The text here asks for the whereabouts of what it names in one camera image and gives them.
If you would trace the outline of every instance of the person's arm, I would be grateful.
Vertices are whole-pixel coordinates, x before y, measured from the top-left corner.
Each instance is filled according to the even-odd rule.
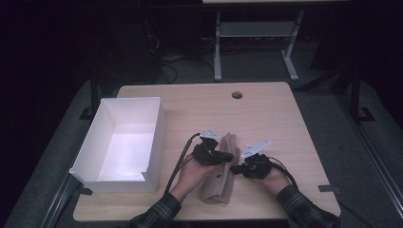
[[[287,215],[299,227],[341,227],[337,216],[314,205],[295,186],[291,185],[287,176],[276,168],[272,168],[264,179],[253,179],[253,181],[263,184],[271,194],[275,195]]]
[[[188,155],[182,162],[177,184],[144,214],[132,218],[126,228],[168,227],[181,210],[181,203],[216,166],[201,165]]]

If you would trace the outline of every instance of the sleeve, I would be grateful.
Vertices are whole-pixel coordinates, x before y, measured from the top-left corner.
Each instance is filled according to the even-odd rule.
[[[337,216],[314,205],[294,186],[285,187],[277,196],[291,220],[301,228],[338,228],[341,223]]]
[[[132,218],[125,228],[168,227],[181,208],[178,200],[167,193],[144,214]]]

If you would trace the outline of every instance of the white box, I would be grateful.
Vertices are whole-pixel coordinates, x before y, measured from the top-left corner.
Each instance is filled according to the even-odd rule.
[[[102,99],[69,172],[93,192],[157,191],[165,130],[160,98]]]

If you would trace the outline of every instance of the hand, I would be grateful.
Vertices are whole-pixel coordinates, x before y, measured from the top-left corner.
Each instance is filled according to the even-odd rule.
[[[276,168],[272,168],[264,179],[252,179],[252,181],[263,184],[275,196],[291,184],[287,176]]]
[[[217,166],[216,165],[201,165],[192,155],[187,155],[183,162],[178,183],[170,191],[179,202],[183,202],[187,194],[195,189],[202,180]]]

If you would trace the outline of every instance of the wooden table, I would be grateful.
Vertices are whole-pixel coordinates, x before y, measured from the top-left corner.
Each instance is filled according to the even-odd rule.
[[[241,99],[232,93],[241,92]],[[329,184],[314,144],[285,83],[136,85],[121,88],[118,97],[161,97],[167,119],[160,189],[156,193],[94,193],[82,195],[74,211],[80,221],[129,220],[161,198],[187,140],[213,128],[222,135],[237,135],[243,150],[247,143],[271,140],[262,152],[285,164],[300,191],[320,208],[340,214],[333,192],[320,192]],[[188,153],[200,140],[193,141]],[[259,185],[238,175],[228,204],[199,200],[200,187],[182,204],[176,220],[286,219],[276,199]]]

